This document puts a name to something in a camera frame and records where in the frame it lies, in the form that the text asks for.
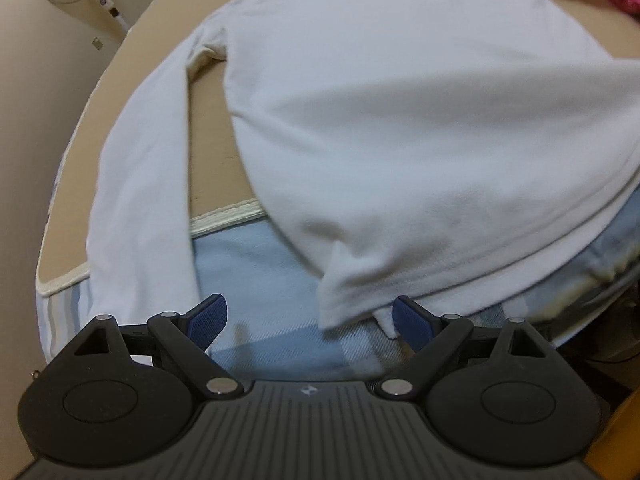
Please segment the mattress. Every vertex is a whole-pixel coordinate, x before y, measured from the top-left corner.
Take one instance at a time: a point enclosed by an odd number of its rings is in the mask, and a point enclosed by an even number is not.
[[[154,0],[82,114],[56,179],[38,261],[38,320],[48,360],[80,330],[92,304],[84,240],[104,139],[137,85],[226,1]],[[640,27],[606,0],[554,1],[612,56],[640,57]],[[373,319],[319,331],[318,276],[255,200],[225,107],[223,69],[224,63],[207,67],[191,86],[196,272],[203,297],[223,294],[229,309],[228,325],[209,354],[240,378],[343,380],[384,374],[406,359],[408,350],[388,338]],[[238,224],[239,218],[245,223]],[[636,191],[606,231],[573,260],[529,290],[475,314],[473,321],[499,326],[506,317],[524,316],[560,344],[615,299],[615,291],[598,294],[634,269],[640,252],[639,222]]]
[[[382,376],[410,351],[385,336],[373,319],[337,330],[318,329],[318,277],[269,219],[194,240],[201,294],[222,294],[228,323],[208,353],[238,378],[347,380]],[[527,317],[556,345],[601,313],[616,294],[591,301],[635,269],[640,256],[640,189],[587,248],[523,293],[471,317],[501,326]],[[418,298],[424,306],[428,301]],[[48,360],[80,330],[92,304],[90,278],[38,297],[40,338]]]

